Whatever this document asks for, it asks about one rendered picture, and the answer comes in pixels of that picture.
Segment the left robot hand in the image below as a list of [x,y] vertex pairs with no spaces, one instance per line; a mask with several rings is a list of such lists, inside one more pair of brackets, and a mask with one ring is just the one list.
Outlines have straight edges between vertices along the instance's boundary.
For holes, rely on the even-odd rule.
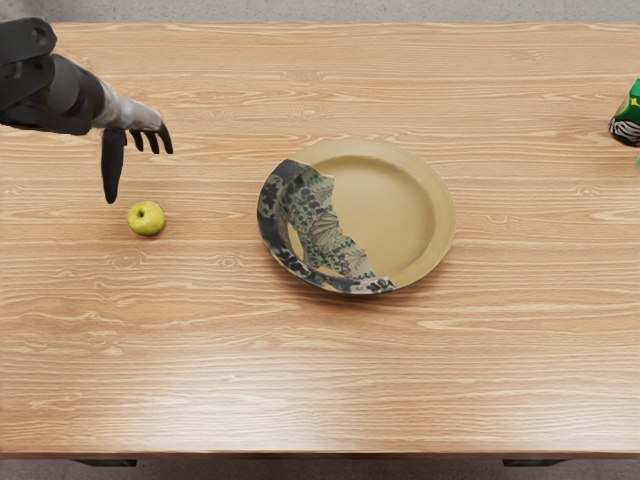
[[113,204],[118,196],[119,181],[124,165],[127,134],[134,146],[144,151],[144,138],[154,154],[160,145],[168,154],[174,152],[171,136],[159,112],[128,97],[117,95],[105,82],[100,82],[104,106],[92,121],[94,128],[103,130],[101,144],[101,176],[105,200]]

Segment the tan plate with printed pattern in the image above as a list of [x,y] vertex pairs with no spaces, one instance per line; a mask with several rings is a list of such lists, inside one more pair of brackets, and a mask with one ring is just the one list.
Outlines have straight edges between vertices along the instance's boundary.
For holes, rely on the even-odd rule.
[[258,197],[271,256],[320,289],[374,295],[407,287],[444,259],[453,198],[421,158],[372,140],[324,140],[281,161]]

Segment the green apple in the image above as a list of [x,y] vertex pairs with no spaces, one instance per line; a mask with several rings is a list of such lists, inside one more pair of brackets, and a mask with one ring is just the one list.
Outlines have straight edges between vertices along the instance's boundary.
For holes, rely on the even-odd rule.
[[127,214],[127,224],[130,230],[145,237],[159,234],[165,226],[165,221],[163,209],[151,201],[134,204]]

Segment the green patterned mug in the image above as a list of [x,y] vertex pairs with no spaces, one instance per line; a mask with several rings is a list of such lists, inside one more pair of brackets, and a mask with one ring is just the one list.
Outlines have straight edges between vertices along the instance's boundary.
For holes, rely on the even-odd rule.
[[635,79],[610,119],[608,129],[618,142],[631,147],[640,147],[640,77]]

